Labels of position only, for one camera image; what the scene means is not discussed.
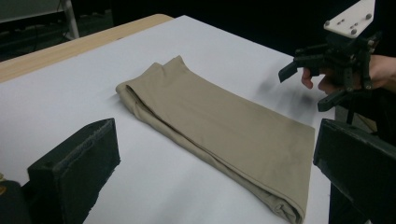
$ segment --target table surface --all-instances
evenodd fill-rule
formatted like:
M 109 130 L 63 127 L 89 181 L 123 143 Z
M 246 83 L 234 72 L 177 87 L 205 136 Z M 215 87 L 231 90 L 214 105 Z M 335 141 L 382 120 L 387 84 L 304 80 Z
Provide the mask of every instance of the table surface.
M 323 92 L 298 76 L 279 83 L 289 55 L 190 17 L 153 15 L 0 63 L 0 172 L 23 185 L 26 168 L 72 133 L 114 118 L 121 164 L 85 223 L 286 223 L 123 106 L 119 83 L 177 55 L 223 89 L 314 127 L 316 137 L 321 119 L 333 119 L 333 110 L 317 110 Z M 329 192 L 312 165 L 305 223 L 327 223 Z

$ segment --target white metal bracket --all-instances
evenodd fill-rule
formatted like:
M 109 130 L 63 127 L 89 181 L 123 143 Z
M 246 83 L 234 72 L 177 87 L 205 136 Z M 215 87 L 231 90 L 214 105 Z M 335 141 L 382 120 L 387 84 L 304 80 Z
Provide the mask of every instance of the white metal bracket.
M 358 37 L 373 21 L 375 0 L 360 0 L 323 25 L 325 30 L 349 38 Z

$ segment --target robotic hand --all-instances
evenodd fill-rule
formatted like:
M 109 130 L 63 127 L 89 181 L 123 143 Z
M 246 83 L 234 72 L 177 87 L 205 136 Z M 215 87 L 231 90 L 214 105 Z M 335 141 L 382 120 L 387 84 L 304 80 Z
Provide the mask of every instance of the robotic hand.
M 324 29 L 331 31 L 326 44 L 297 49 L 292 63 L 279 71 L 283 82 L 297 72 L 297 68 L 310 69 L 311 76 L 319 75 L 319 68 L 331 68 L 336 81 L 345 88 L 336 91 L 318 102 L 318 111 L 327 111 L 333 106 L 356 96 L 370 95 L 373 85 L 369 76 L 371 54 L 381 39 L 381 33 L 364 38 L 359 34 L 373 21 L 375 0 L 360 0 L 331 21 Z M 361 90 L 353 88 L 353 74 L 361 76 Z

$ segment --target human hand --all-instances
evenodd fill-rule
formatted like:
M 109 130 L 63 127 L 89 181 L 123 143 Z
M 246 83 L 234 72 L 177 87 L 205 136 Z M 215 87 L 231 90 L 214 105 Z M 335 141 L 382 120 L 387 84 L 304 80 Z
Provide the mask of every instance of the human hand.
M 372 55 L 369 66 L 369 74 L 373 83 L 373 88 L 384 88 L 396 93 L 396 58 Z M 326 94 L 330 94 L 336 90 L 343 89 L 344 86 L 337 84 L 334 77 L 334 71 L 330 68 L 320 68 L 319 72 L 324 78 L 319 82 L 318 88 Z M 304 68 L 301 78 L 302 83 L 312 89 L 311 73 L 308 68 Z M 361 89 L 361 80 L 358 74 L 354 74 L 353 86 L 355 90 Z

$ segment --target dark floor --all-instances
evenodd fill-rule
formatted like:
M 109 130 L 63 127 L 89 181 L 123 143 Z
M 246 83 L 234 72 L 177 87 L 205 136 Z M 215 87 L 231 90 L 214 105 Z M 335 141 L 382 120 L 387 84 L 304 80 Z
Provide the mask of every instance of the dark floor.
M 111 11 L 80 16 L 77 19 L 77 25 L 81 37 L 111 28 L 113 27 Z M 65 21 L 2 32 L 0 33 L 0 62 L 67 42 L 69 41 L 66 38 L 67 32 L 68 25 Z

